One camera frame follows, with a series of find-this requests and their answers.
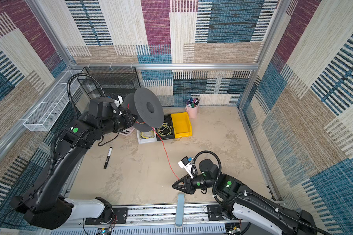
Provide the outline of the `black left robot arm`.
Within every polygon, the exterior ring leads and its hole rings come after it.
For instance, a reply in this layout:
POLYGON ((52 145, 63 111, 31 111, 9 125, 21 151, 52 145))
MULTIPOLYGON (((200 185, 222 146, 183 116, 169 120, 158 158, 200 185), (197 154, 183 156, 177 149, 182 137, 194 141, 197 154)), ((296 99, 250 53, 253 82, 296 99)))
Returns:
POLYGON ((11 207, 24 214, 32 226, 53 230, 75 219, 99 218, 108 223, 112 205, 102 198, 75 200, 60 195, 78 162, 101 137, 132 127, 137 115, 129 106, 116 104, 106 94, 89 102, 88 111, 68 123, 51 143, 50 159, 35 183, 21 196, 14 197, 11 207))

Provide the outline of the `black white marker pen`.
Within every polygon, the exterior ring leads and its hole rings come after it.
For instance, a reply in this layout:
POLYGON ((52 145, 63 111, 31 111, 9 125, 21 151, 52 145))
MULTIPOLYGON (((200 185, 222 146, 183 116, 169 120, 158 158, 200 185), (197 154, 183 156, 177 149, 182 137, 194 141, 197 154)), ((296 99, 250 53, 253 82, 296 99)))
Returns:
POLYGON ((104 169, 107 169, 107 166, 108 166, 108 163, 109 163, 111 154, 112 154, 112 150, 113 150, 113 148, 110 147, 110 148, 109 148, 109 151, 108 151, 108 155, 107 155, 106 161, 105 161, 105 164, 104 164, 104 169))

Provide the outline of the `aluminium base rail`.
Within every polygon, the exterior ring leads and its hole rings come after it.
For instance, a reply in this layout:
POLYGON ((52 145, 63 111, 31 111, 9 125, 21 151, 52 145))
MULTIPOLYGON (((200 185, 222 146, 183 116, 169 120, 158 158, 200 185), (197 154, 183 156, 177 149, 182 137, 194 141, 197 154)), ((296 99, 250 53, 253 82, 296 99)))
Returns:
POLYGON ((112 225, 69 221, 40 235, 281 235, 275 224, 240 207, 239 218, 225 220, 213 203, 174 203, 115 206, 121 211, 112 225))

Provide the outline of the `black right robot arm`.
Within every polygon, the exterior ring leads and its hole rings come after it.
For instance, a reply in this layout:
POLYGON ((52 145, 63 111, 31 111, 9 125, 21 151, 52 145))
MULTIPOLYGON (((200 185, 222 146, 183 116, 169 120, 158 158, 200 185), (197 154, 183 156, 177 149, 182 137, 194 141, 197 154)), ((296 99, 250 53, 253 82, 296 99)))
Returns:
POLYGON ((273 235, 328 234, 316 227, 309 212, 288 209, 256 193, 240 180, 223 174, 221 161, 212 151, 201 151, 194 158, 184 157, 178 165, 187 175, 172 187, 185 194, 194 194, 197 189, 206 193, 211 188, 221 216, 226 220, 246 220, 273 235))

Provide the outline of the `black mesh shelf rack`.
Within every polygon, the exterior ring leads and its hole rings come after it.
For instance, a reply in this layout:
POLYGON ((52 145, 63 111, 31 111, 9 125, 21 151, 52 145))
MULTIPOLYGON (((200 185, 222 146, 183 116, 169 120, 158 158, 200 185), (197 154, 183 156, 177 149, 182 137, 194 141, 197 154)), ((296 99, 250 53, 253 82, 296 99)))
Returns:
POLYGON ((106 94, 125 98, 141 87, 140 78, 134 67, 84 67, 77 81, 92 99, 106 94))

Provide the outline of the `black plastic bin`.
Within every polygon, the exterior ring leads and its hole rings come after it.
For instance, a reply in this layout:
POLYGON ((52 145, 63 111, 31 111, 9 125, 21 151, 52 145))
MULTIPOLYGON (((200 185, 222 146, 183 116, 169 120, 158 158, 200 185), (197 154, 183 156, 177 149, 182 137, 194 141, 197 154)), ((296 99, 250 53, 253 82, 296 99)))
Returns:
POLYGON ((156 129, 157 141, 171 140, 175 138, 174 126, 171 114, 164 115, 164 123, 156 129))

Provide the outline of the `pink calculator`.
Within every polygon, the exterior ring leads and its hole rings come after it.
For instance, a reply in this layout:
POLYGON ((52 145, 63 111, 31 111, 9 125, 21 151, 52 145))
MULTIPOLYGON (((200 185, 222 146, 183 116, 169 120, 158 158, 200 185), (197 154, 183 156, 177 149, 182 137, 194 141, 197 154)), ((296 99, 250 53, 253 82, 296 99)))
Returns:
POLYGON ((123 136, 130 136, 134 131, 135 131, 134 127, 129 127, 129 128, 127 128, 125 130, 119 131, 119 134, 121 134, 123 136))

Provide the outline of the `white plastic bin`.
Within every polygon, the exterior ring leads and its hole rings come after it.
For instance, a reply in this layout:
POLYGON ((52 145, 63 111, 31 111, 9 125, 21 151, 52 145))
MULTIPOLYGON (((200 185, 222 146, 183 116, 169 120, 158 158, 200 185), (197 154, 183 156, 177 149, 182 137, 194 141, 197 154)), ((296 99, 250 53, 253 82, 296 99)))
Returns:
POLYGON ((137 140, 138 143, 141 144, 148 144, 148 143, 153 143, 156 142, 156 134, 153 130, 149 132, 142 132, 137 130, 137 140))

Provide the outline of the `yellow plastic bin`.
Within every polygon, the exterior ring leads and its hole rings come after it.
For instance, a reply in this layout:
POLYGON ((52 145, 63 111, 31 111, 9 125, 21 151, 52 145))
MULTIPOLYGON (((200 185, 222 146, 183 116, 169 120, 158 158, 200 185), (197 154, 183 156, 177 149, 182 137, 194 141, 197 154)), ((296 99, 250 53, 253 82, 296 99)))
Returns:
POLYGON ((175 138, 192 136, 192 125, 187 112, 171 114, 175 138))

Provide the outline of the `pink pen cup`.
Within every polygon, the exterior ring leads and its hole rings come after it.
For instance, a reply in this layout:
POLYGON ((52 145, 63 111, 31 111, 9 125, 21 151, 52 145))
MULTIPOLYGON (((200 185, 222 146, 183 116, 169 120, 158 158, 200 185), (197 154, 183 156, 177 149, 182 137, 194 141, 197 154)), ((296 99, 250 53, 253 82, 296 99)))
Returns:
POLYGON ((185 110, 189 118, 195 118, 197 116, 200 100, 200 98, 190 98, 186 101, 185 110))

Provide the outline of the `grey cable spool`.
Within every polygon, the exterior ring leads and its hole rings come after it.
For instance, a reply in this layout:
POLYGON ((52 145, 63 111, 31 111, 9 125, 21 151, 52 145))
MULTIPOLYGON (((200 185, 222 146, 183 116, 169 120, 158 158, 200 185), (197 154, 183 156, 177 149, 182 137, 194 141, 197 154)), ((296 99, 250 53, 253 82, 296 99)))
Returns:
POLYGON ((128 94, 121 106, 137 116, 133 127, 141 132, 153 131, 164 123, 163 107, 158 97, 147 88, 128 94))

